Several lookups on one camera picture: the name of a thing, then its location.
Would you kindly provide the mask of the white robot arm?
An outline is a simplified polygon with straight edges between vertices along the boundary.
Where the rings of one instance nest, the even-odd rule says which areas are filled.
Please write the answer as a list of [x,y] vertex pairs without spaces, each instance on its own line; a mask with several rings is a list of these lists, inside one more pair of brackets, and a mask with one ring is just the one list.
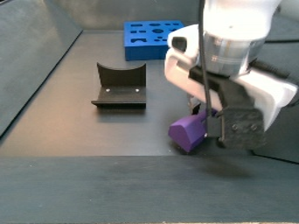
[[203,24],[168,34],[164,61],[165,79],[200,101],[203,85],[189,70],[205,57],[207,70],[240,84],[263,113],[264,127],[273,123],[280,108],[293,99],[297,87],[271,72],[251,68],[271,28],[281,0],[205,0]]

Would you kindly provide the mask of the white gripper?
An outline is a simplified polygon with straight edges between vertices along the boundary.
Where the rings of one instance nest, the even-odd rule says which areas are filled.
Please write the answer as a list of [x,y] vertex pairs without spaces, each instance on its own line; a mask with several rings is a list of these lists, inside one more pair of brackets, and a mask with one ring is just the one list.
[[[164,76],[177,88],[205,102],[204,86],[188,78],[189,70],[197,64],[199,58],[197,29],[199,26],[193,24],[168,34],[169,49],[165,54]],[[264,130],[267,130],[281,107],[293,99],[297,86],[255,68],[229,79],[245,88],[248,95],[253,98],[255,108],[263,113]]]

